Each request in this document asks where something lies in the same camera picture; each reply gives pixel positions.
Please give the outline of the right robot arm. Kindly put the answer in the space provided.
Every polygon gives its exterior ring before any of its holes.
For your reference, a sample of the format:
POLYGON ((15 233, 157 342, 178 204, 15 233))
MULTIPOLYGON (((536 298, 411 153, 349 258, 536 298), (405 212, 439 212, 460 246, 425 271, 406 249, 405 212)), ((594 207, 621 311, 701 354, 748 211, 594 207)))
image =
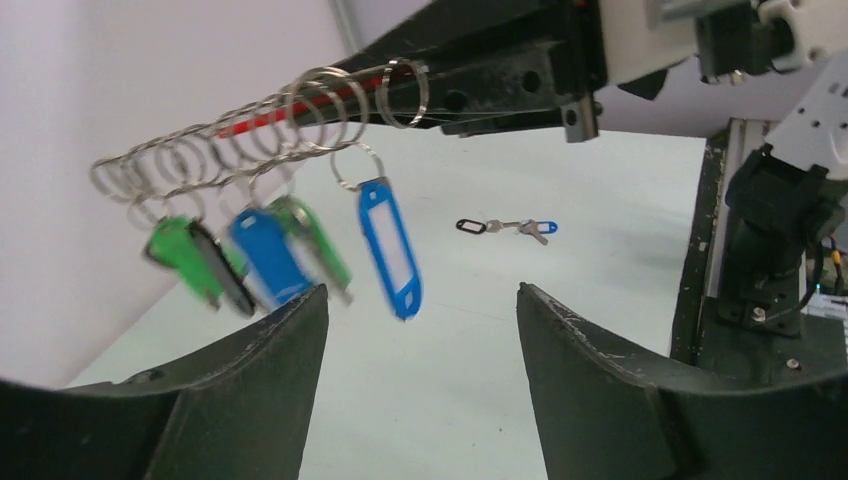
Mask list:
POLYGON ((692 58, 705 83, 822 68, 725 194, 738 227, 724 254, 721 313, 749 328, 776 325, 807 299, 781 303, 774 285, 845 216, 843 1, 432 1, 293 81, 281 117, 294 129, 376 123, 458 137, 562 125, 584 142, 598 134, 597 91, 652 100, 692 58))

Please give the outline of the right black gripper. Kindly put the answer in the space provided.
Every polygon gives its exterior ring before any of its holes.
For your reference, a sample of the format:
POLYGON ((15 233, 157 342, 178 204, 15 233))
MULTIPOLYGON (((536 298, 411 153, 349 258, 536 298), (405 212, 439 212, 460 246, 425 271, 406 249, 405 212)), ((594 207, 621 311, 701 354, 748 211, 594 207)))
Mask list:
POLYGON ((607 81, 596 1, 432 1, 352 56, 292 82, 294 127, 563 127, 597 137, 607 81))

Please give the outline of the green key tag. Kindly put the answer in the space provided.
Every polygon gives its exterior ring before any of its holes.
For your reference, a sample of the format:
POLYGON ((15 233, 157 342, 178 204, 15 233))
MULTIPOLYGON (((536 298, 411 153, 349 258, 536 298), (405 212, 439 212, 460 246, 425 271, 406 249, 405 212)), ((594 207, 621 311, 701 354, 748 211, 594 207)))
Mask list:
POLYGON ((217 311, 223 287, 194 244, 188 230, 192 218, 167 216, 158 221, 143 248, 146 260, 172 270, 195 297, 217 311))

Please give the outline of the solid blue key tag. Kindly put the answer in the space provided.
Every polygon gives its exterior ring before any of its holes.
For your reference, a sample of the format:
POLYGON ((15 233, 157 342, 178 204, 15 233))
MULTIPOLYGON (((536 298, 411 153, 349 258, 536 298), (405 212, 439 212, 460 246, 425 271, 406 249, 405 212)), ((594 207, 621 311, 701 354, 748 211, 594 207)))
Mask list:
POLYGON ((278 219, 261 209, 237 214, 229 237, 247 261, 271 310, 277 310, 313 286, 287 241, 278 219))

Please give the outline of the black key tag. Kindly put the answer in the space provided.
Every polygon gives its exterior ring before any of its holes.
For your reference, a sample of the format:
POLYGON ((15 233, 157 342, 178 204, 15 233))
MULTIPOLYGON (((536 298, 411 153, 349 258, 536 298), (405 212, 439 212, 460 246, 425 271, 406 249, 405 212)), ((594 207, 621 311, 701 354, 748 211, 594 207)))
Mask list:
POLYGON ((198 220, 191 220, 187 229, 229 303, 240 314, 252 317, 256 313, 256 301, 244 285, 243 276, 236 272, 218 241, 198 220))

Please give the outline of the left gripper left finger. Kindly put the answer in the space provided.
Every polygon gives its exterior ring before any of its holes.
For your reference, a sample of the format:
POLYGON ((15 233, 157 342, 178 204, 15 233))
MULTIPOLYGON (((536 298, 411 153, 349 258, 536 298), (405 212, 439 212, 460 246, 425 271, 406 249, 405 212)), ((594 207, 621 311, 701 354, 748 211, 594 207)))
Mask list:
POLYGON ((1 384, 5 479, 296 479, 328 334, 318 286, 120 383, 1 384))

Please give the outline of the removed keys with tags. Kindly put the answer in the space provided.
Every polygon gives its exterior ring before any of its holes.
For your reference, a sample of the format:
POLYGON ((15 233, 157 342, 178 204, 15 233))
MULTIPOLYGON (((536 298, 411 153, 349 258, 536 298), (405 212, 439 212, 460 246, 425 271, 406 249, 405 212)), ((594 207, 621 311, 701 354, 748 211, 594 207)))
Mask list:
POLYGON ((472 234, 482 235, 489 233, 499 233, 502 231, 514 231, 516 234, 528 235, 534 238, 542 245, 547 245, 549 235, 555 234, 559 230, 559 225, 554 221, 537 221, 533 219, 518 220, 518 221, 500 221, 488 220, 477 221, 472 219, 459 219, 455 222, 455 228, 458 231, 472 234))

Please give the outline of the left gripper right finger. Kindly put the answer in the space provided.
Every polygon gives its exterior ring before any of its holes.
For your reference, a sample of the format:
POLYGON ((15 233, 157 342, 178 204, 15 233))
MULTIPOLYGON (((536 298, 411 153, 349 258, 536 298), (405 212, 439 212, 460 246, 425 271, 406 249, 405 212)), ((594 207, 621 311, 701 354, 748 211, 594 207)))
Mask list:
POLYGON ((517 325, 550 479, 843 479, 847 377, 754 386, 659 355, 536 285, 517 325))

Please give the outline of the red-handled key organizer with rings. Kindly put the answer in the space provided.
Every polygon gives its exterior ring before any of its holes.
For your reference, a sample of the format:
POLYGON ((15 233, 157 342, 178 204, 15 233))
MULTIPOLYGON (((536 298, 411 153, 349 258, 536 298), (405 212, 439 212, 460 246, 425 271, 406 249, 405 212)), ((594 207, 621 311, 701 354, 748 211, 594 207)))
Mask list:
POLYGON ((101 158, 88 177, 145 228, 176 214, 179 200, 191 200, 205 214, 209 192, 357 145, 370 125, 417 127, 429 103, 429 68, 421 60, 392 58, 358 71, 312 68, 210 122, 101 158))

